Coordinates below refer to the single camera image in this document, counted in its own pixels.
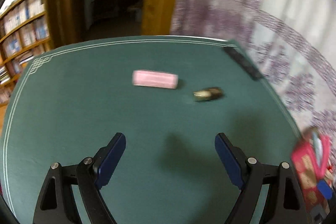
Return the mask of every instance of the bookshelf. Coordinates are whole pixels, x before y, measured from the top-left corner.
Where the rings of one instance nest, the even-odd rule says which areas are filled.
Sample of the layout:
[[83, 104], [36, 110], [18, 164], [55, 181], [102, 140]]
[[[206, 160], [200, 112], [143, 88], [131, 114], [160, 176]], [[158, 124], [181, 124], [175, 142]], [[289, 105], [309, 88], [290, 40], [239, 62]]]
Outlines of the bookshelf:
[[57, 0], [16, 0], [0, 15], [0, 107], [35, 56], [65, 45]]

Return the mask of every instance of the small bottle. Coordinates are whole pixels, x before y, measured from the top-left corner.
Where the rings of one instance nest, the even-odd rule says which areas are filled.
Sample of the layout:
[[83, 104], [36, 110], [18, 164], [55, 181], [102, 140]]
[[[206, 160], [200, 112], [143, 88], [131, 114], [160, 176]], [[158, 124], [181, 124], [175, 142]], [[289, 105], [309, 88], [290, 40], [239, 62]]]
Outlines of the small bottle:
[[194, 92], [194, 99], [198, 102], [211, 101], [223, 96], [223, 91], [218, 87], [206, 88]]

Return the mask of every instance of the metal bolt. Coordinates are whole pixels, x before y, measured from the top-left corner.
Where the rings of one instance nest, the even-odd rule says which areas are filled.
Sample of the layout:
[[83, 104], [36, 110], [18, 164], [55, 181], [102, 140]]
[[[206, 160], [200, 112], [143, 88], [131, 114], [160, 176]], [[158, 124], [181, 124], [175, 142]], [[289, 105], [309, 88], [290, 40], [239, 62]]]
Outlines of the metal bolt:
[[288, 164], [287, 162], [285, 162], [285, 161], [281, 164], [281, 166], [282, 166], [283, 168], [285, 168], [285, 169], [288, 169], [288, 168], [289, 168], [289, 164]]
[[83, 160], [84, 164], [90, 164], [92, 162], [92, 158], [91, 157], [87, 157]]
[[51, 165], [51, 168], [52, 169], [56, 169], [58, 167], [58, 162], [54, 162], [52, 165]]
[[250, 164], [256, 164], [257, 163], [257, 160], [255, 158], [248, 158], [247, 161], [250, 163]]

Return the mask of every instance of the green table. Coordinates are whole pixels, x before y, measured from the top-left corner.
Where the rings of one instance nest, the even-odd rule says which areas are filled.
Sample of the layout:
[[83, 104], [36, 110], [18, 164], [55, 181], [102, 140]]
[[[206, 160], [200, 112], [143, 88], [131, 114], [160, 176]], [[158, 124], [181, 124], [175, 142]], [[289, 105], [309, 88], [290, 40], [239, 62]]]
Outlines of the green table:
[[[1, 185], [22, 224], [31, 224], [49, 166], [77, 164], [116, 132], [126, 150], [101, 194], [120, 224], [219, 224], [239, 195], [214, 148], [231, 142], [266, 164], [289, 160], [299, 135], [266, 80], [253, 81], [221, 46], [197, 37], [122, 37], [61, 47], [34, 59], [16, 85], [1, 137]], [[138, 69], [179, 75], [176, 90], [132, 85]], [[225, 98], [197, 103], [219, 86]], [[264, 204], [259, 198], [253, 223]], [[75, 199], [89, 223], [78, 187]]]

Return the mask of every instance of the curtain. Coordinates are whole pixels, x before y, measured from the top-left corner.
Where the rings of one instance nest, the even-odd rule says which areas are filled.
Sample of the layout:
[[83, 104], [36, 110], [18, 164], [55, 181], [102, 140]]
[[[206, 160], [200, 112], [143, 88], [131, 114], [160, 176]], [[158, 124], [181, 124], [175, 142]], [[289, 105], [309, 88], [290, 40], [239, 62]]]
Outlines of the curtain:
[[336, 0], [176, 0], [171, 34], [237, 40], [336, 166]]

